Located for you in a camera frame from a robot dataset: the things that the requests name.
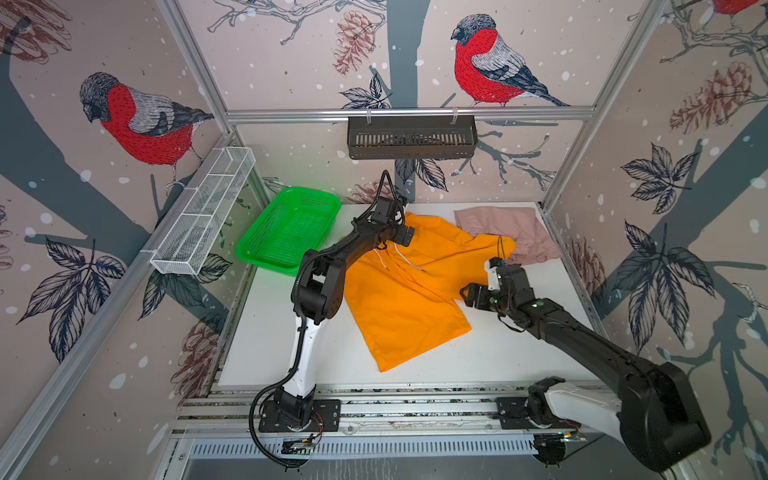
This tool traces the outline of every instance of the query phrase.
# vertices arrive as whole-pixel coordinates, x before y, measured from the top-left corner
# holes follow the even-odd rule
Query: bird head
[[[119,84],[120,82],[115,77],[102,71],[85,79],[83,85],[80,86],[80,101],[88,121],[92,122],[97,118],[101,121],[112,120],[109,113],[108,95],[109,91]]]
[[[493,21],[490,15],[485,13],[476,13],[462,18],[462,20],[456,25],[456,29],[451,35],[451,40],[456,40],[462,47],[466,47],[467,43],[475,36],[475,33],[481,30],[495,30],[496,22]]]

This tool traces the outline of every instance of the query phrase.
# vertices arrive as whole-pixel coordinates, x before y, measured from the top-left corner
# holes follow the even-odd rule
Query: white wire mesh basket
[[[256,163],[247,147],[225,147],[150,263],[160,273],[197,275]]]

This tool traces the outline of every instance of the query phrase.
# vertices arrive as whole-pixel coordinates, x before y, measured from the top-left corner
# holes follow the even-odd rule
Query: green plastic basket
[[[336,195],[309,188],[281,191],[251,225],[235,254],[243,262],[296,276],[304,253],[316,250],[336,219]]]

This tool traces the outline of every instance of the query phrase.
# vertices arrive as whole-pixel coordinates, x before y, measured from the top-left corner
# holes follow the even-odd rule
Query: white tabletop
[[[442,217],[455,224],[454,210],[482,205],[534,207],[533,203],[411,204],[408,211]],[[352,229],[351,219],[365,205],[342,205],[322,248]],[[587,314],[561,260],[525,267],[536,296],[561,304],[590,327]],[[220,386],[259,386],[282,378],[289,366],[295,331],[290,291],[294,278],[259,268],[219,379]],[[546,376],[594,380],[595,376],[561,350],[530,333],[514,333],[492,312],[457,302],[472,331],[389,370],[379,369],[368,351],[346,301],[328,322],[320,346],[317,383],[336,388],[397,386],[476,386],[497,382],[537,381]]]

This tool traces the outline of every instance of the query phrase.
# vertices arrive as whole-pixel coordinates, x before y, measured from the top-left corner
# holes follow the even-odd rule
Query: pink garment
[[[454,214],[456,226],[470,235],[487,233],[512,238],[517,248],[509,256],[511,263],[530,265],[562,257],[531,207],[473,207]]]

